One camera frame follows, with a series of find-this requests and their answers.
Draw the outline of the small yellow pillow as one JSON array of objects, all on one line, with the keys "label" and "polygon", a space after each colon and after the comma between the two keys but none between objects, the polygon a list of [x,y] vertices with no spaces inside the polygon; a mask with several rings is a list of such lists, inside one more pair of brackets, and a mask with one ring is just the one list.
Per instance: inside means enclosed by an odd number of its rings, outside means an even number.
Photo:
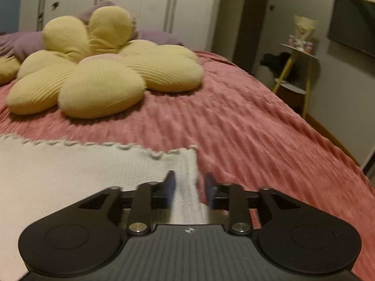
[{"label": "small yellow pillow", "polygon": [[2,56],[0,58],[0,86],[10,83],[17,77],[20,62],[16,56]]}]

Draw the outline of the white knitted garment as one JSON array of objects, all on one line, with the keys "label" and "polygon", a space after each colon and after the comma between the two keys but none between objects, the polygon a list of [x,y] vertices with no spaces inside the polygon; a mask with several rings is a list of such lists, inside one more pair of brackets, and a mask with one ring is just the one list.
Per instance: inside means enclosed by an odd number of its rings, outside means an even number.
[{"label": "white knitted garment", "polygon": [[156,219],[171,224],[207,224],[213,218],[198,200],[197,147],[156,152],[136,144],[32,141],[1,136],[1,279],[26,273],[19,255],[21,232],[34,221],[110,186],[133,190],[162,181],[169,171],[177,187],[171,213]]}]

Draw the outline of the wall-mounted black television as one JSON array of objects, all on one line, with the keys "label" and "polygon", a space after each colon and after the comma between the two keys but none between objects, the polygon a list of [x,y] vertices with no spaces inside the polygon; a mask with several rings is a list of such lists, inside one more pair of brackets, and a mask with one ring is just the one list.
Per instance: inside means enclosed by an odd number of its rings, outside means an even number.
[{"label": "wall-mounted black television", "polygon": [[327,38],[374,57],[374,2],[334,0]]}]

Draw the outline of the yellow flower-shaped cushion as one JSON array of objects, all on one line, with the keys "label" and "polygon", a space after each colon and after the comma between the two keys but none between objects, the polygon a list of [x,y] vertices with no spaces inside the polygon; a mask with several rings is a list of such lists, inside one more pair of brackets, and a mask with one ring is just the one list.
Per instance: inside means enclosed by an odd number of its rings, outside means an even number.
[{"label": "yellow flower-shaped cushion", "polygon": [[95,10],[88,23],[52,19],[42,31],[45,48],[20,65],[6,98],[10,112],[58,107],[73,119],[97,119],[127,110],[149,90],[184,93],[203,84],[203,67],[190,49],[133,39],[133,32],[131,15],[118,6]]}]

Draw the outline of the yellow bouquet decoration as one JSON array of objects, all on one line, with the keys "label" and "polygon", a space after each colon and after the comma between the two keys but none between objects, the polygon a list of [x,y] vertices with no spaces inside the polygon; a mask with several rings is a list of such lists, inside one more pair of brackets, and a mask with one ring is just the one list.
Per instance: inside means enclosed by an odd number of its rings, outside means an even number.
[{"label": "yellow bouquet decoration", "polygon": [[289,37],[289,45],[300,52],[313,53],[313,34],[318,20],[294,15],[295,34]]}]

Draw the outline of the yellow-legged side table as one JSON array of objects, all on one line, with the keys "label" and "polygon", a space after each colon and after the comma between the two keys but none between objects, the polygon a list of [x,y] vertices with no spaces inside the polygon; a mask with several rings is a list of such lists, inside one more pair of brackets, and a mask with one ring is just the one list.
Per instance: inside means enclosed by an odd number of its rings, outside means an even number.
[{"label": "yellow-legged side table", "polygon": [[[290,57],[286,61],[286,64],[281,71],[281,74],[278,78],[275,78],[275,85],[272,88],[272,92],[276,95],[278,89],[281,86],[287,86],[287,90],[293,91],[296,94],[303,96],[303,107],[301,110],[301,117],[306,118],[308,113],[308,105],[310,100],[311,93],[311,79],[313,75],[313,63],[319,59],[313,54],[311,48],[305,50],[304,48],[297,48],[288,44],[282,44],[284,48],[290,49]],[[301,65],[306,65],[306,70],[301,70],[298,68],[293,75],[293,81],[286,81],[286,78],[289,78],[290,72],[296,63],[299,63],[299,60],[302,60]]]}]

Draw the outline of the white wardrobe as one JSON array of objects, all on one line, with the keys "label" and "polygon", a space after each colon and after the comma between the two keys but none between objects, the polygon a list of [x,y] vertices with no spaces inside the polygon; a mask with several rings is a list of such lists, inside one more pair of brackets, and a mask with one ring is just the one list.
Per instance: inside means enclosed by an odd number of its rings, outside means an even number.
[{"label": "white wardrobe", "polygon": [[19,29],[39,31],[53,18],[78,15],[103,1],[129,11],[140,29],[169,32],[192,50],[212,47],[220,0],[20,0]]}]

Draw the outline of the dark wooden door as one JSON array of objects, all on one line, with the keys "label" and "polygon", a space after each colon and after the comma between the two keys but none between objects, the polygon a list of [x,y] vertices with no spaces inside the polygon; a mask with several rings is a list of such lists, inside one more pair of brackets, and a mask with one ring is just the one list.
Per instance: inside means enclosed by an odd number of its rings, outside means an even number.
[{"label": "dark wooden door", "polygon": [[244,0],[233,63],[249,74],[255,63],[268,0]]}]

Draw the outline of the purple blanket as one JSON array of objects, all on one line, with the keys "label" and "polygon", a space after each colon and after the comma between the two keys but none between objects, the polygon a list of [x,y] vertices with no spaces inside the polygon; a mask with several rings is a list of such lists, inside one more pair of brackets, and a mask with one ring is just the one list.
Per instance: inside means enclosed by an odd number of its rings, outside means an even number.
[{"label": "purple blanket", "polygon": [[[77,17],[88,25],[92,13],[105,6],[114,6],[110,1],[102,1],[92,8],[77,15]],[[175,44],[183,46],[182,42],[174,35],[160,30],[137,30],[134,27],[131,40],[142,39],[151,41],[158,45]],[[45,49],[41,32],[15,32],[1,36],[1,56],[15,56],[22,63],[29,55]]]}]

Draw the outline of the white bin with dark clothes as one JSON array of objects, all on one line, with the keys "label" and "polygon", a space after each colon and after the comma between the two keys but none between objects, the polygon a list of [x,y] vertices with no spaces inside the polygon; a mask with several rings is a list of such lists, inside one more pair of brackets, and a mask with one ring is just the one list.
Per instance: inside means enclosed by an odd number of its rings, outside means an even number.
[{"label": "white bin with dark clothes", "polygon": [[265,53],[259,62],[255,77],[268,89],[272,90],[275,85],[275,79],[281,75],[290,56],[291,54],[288,52],[281,52],[278,55]]}]

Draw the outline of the pink ribbed bedspread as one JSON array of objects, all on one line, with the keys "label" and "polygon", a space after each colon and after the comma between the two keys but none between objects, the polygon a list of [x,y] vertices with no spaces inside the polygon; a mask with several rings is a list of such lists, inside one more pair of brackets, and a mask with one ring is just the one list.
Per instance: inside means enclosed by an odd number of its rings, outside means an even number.
[{"label": "pink ribbed bedspread", "polygon": [[1,132],[155,151],[196,145],[201,174],[249,190],[270,186],[352,224],[362,238],[353,271],[373,280],[374,187],[362,170],[257,79],[219,55],[198,56],[205,82],[194,93],[147,92],[141,104],[98,120],[70,120],[56,108],[15,116],[1,104]]}]

